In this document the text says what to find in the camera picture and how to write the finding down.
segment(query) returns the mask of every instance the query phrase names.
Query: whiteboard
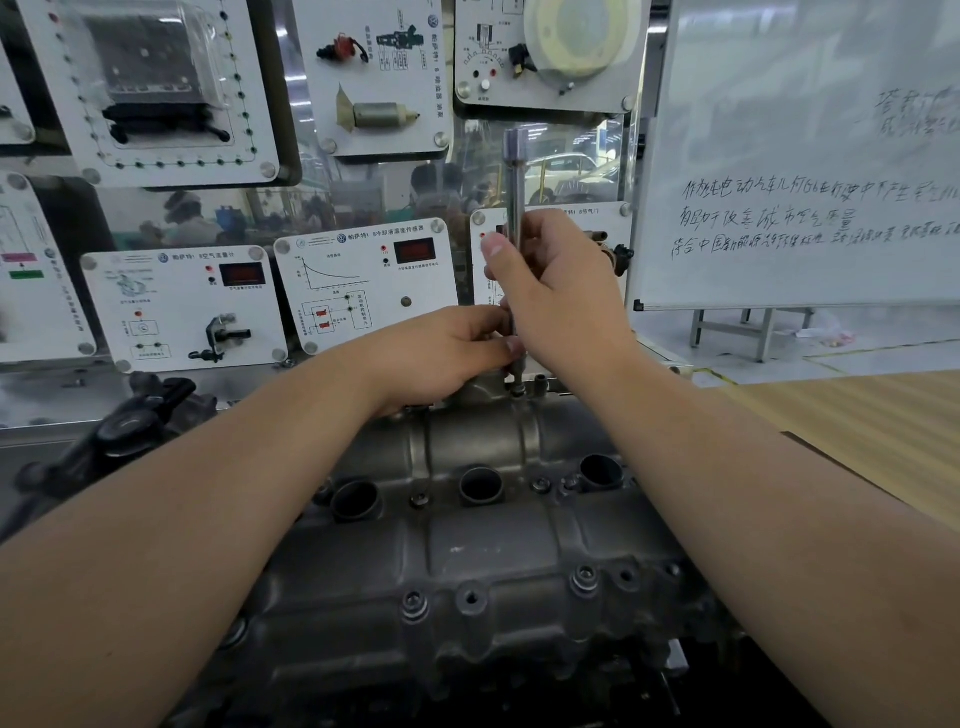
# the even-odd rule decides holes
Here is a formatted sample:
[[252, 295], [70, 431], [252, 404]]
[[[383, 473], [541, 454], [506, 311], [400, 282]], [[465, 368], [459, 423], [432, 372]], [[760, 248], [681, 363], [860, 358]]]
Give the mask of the whiteboard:
[[960, 0], [674, 0], [634, 310], [960, 299]]

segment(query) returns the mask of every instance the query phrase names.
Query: metal pipe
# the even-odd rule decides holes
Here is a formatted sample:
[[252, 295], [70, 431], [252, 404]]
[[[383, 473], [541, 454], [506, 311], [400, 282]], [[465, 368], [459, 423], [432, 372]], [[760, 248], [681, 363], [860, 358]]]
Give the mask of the metal pipe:
[[[503, 161], [507, 165], [507, 237], [523, 255], [523, 215], [526, 212], [527, 144], [526, 129], [508, 129], [503, 135]], [[516, 336], [516, 322], [510, 316], [510, 333]], [[523, 372], [527, 368], [526, 356], [510, 367], [514, 376], [513, 393], [524, 393]]]

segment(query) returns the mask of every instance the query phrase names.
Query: whiteboard stand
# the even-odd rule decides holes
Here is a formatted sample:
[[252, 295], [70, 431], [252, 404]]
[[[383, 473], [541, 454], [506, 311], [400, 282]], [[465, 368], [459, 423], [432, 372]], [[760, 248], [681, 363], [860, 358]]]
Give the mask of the whiteboard stand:
[[[813, 320], [814, 309], [812, 308], [782, 308], [781, 311], [789, 313], [802, 313], [804, 315], [804, 328], [810, 328], [810, 322]], [[763, 324], [761, 326], [752, 326], [750, 324], [750, 314], [752, 309], [744, 308], [740, 314], [740, 323], [738, 324], [720, 324], [712, 321], [704, 321], [705, 309], [699, 308], [693, 312], [693, 327], [690, 329], [690, 348], [696, 349], [700, 346], [700, 338], [704, 331], [721, 331], [722, 333], [732, 333], [737, 336], [750, 336], [759, 339], [756, 347], [756, 361], [760, 364], [767, 360], [767, 354], [770, 351], [770, 337], [773, 334], [774, 312], [776, 308], [767, 308], [763, 313]]]

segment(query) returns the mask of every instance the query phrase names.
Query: plastic cover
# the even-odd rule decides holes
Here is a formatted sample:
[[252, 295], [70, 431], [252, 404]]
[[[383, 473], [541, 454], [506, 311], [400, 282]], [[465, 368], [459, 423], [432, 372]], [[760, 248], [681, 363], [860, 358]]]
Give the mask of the plastic cover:
[[176, 0], [60, 3], [87, 102], [226, 106], [206, 13]]
[[585, 81], [631, 59], [642, 13], [642, 0], [527, 0], [527, 50], [545, 80]]

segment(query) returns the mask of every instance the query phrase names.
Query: person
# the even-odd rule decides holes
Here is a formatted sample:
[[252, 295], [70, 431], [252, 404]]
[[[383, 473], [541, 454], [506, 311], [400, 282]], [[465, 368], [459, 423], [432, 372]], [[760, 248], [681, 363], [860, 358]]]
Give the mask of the person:
[[[8, 728], [154, 726], [360, 427], [525, 347], [588, 405], [744, 628], [836, 726], [960, 712], [960, 539], [641, 353], [610, 263], [558, 211], [500, 235], [516, 316], [449, 308], [352, 341], [0, 547]], [[210, 457], [216, 452], [217, 457]]]
[[204, 219], [204, 206], [196, 192], [178, 190], [163, 208], [167, 210], [164, 222], [176, 225], [164, 235], [167, 248], [206, 248], [216, 245], [224, 231], [214, 221]]

